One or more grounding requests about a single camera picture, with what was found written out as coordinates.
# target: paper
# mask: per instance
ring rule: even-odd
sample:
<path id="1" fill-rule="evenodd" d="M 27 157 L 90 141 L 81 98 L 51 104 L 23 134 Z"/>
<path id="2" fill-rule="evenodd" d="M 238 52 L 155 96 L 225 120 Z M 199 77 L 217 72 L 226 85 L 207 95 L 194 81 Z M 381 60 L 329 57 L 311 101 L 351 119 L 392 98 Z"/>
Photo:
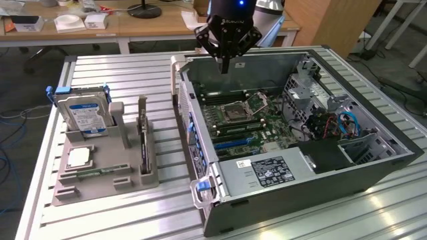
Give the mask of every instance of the paper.
<path id="1" fill-rule="evenodd" d="M 21 15 L 25 2 L 14 0 L 0 0 L 0 16 Z"/>
<path id="2" fill-rule="evenodd" d="M 197 19 L 195 14 L 193 12 L 182 11 L 181 16 L 182 16 L 182 19 L 185 20 L 186 27 L 190 30 L 195 30 L 195 28 L 202 27 L 206 24 L 206 23 L 198 22 L 198 19 Z"/>

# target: white label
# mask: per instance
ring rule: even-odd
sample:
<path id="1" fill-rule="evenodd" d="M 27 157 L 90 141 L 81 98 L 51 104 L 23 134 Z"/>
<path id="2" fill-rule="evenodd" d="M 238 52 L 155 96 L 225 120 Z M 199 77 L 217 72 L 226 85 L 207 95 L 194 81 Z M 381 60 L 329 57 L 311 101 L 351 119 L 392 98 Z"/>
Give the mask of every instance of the white label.
<path id="1" fill-rule="evenodd" d="M 246 168 L 251 166 L 251 159 L 237 161 L 238 168 Z"/>
<path id="2" fill-rule="evenodd" d="M 117 36 L 115 33 L 99 33 L 97 34 L 97 37 L 111 37 L 111 36 Z"/>
<path id="3" fill-rule="evenodd" d="M 101 106 L 97 103 L 71 105 L 70 111 L 78 127 L 86 134 L 97 134 L 106 131 L 103 117 L 98 114 Z"/>
<path id="4" fill-rule="evenodd" d="M 246 67 L 246 63 L 245 62 L 238 62 L 237 64 L 235 64 L 235 68 L 237 69 L 241 69 L 241 68 L 245 68 Z"/>

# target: wooden desk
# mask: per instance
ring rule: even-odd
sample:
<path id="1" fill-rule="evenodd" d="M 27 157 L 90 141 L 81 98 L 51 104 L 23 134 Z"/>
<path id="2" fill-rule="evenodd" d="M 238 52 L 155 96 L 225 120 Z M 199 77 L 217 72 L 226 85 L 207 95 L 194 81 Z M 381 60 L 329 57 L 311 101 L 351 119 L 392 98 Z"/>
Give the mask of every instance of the wooden desk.
<path id="1" fill-rule="evenodd" d="M 97 1 L 101 6 L 111 9 L 127 9 L 139 2 L 139 0 Z M 182 18 L 182 11 L 191 11 L 193 5 L 183 2 L 165 3 L 157 0 L 149 0 L 149 2 L 162 8 L 163 13 L 161 17 L 141 19 L 130 16 L 126 11 L 121 11 L 107 17 L 107 29 L 89 29 L 69 33 L 58 33 L 54 23 L 59 12 L 66 11 L 67 7 L 43 7 L 39 2 L 27 2 L 25 10 L 35 16 L 43 16 L 49 20 L 45 23 L 43 30 L 41 32 L 17 32 L 17 30 L 7 32 L 6 35 L 0 35 L 0 46 L 29 47 L 118 43 L 121 53 L 129 54 L 130 42 L 195 39 L 195 33 L 187 29 Z M 279 36 L 286 36 L 282 41 L 283 46 L 293 45 L 299 29 L 301 26 L 287 15 L 279 33 Z"/>

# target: hard drive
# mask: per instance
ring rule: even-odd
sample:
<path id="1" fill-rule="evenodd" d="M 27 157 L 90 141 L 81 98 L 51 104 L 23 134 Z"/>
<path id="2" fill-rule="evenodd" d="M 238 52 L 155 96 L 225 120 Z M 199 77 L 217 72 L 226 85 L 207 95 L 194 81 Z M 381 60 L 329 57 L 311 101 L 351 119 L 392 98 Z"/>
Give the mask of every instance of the hard drive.
<path id="1" fill-rule="evenodd" d="M 109 86 L 58 87 L 51 97 L 67 123 L 69 131 L 82 131 L 86 138 L 107 134 L 107 127 L 115 125 L 109 112 L 111 102 Z"/>

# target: table leg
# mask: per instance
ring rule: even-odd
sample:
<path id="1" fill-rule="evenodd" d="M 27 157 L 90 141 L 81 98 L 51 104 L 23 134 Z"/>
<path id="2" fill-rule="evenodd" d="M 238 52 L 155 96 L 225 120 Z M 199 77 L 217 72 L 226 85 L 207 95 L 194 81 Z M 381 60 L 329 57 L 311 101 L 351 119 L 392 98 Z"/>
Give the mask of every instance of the table leg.
<path id="1" fill-rule="evenodd" d="M 381 26 L 380 26 L 380 28 L 378 28 L 378 30 L 376 32 L 371 40 L 367 43 L 367 46 L 366 46 L 367 50 L 370 50 L 374 47 L 376 42 L 381 38 L 381 35 L 384 34 L 384 32 L 385 32 L 385 30 L 386 30 L 386 28 L 388 28 L 394 16 L 397 15 L 397 12 L 400 11 L 402 5 L 404 5 L 404 1 L 398 0 L 398 2 L 396 3 L 396 5 L 394 5 L 394 7 L 393 7 L 393 9 L 392 9 L 385 21 L 382 22 L 382 24 L 381 24 Z"/>
<path id="2" fill-rule="evenodd" d="M 426 2 L 420 3 L 418 7 L 414 9 L 414 11 L 412 12 L 412 14 L 408 16 L 405 23 L 402 24 L 402 26 L 400 27 L 400 30 L 396 32 L 392 40 L 389 41 L 389 44 L 386 46 L 386 49 L 390 50 L 396 44 L 396 42 L 398 41 L 402 33 L 405 32 L 405 30 L 408 29 L 410 23 L 413 22 L 414 18 L 417 17 L 417 15 L 420 14 L 421 10 L 424 9 L 424 6 L 426 5 Z"/>
<path id="3" fill-rule="evenodd" d="M 129 37 L 121 37 L 118 38 L 119 48 L 121 48 L 121 54 L 130 54 L 130 38 Z"/>
<path id="4" fill-rule="evenodd" d="M 297 31 L 289 31 L 287 35 L 285 35 L 282 47 L 291 47 L 294 44 L 294 40 L 297 37 Z"/>
<path id="5" fill-rule="evenodd" d="M 416 68 L 417 64 L 420 64 L 422 58 L 426 56 L 427 54 L 427 44 L 425 46 L 425 48 L 421 50 L 420 54 L 417 55 L 417 57 L 414 58 L 414 60 L 412 61 L 412 63 L 409 64 L 410 68 Z"/>

